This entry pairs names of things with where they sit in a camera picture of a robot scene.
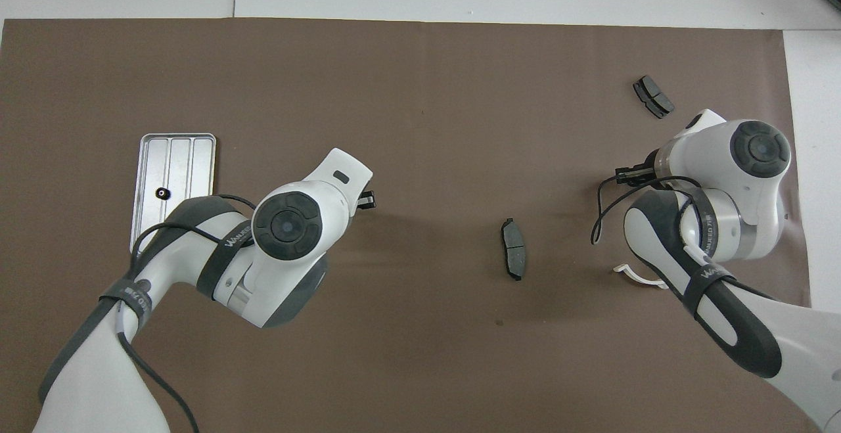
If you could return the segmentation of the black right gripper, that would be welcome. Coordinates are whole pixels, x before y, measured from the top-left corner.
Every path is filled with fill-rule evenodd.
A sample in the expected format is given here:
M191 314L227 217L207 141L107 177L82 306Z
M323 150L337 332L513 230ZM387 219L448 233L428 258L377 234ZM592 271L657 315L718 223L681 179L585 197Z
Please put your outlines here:
M657 178L656 163L658 150L653 150L646 157L644 166L616 168L616 184L628 187L642 187L645 183L654 189L661 189L660 183L654 183Z

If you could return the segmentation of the silver metal tray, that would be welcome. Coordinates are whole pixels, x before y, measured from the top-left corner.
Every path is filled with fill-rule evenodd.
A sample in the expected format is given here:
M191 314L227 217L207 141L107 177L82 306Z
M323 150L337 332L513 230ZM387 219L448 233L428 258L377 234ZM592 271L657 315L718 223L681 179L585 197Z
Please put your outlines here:
M162 223L184 200L214 193L217 140L211 133L149 133L141 137L129 236L132 250L141 233ZM170 191L167 200L155 196Z

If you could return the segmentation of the white curved plastic bracket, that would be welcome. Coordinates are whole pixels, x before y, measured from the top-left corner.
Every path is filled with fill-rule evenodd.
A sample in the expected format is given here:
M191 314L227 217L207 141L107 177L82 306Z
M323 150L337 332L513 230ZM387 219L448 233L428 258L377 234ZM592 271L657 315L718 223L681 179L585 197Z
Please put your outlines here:
M658 287L663 290L668 288L667 284L661 279L647 279L645 277L641 277L628 263L619 263L617 266L612 268L612 271L617 274L625 275L625 277L639 285Z

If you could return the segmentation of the dark grey brake pad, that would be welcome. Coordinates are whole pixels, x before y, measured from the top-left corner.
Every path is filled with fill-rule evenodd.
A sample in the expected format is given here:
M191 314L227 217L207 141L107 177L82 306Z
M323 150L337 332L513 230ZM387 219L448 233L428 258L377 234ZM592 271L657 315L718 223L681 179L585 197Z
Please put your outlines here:
M650 77L640 77L633 84L633 90L643 106L655 116L655 118L663 119L664 116L675 112L675 105L667 98L660 86Z
M501 238L507 273L514 281L521 281L526 269L526 245L522 230L513 218L507 218L502 224Z

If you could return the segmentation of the brown paper mat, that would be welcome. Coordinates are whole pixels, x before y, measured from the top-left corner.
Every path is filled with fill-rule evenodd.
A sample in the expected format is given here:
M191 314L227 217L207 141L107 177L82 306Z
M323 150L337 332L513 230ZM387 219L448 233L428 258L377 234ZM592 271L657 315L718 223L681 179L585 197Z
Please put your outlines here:
M655 118L633 84L675 105ZM175 286L137 349L202 433L812 433L630 263L597 185L700 110L793 137L781 32L347 20L13 20L0 41L0 433L127 268L139 140L212 133L260 200L332 148L376 208L297 318ZM524 236L521 281L501 226Z

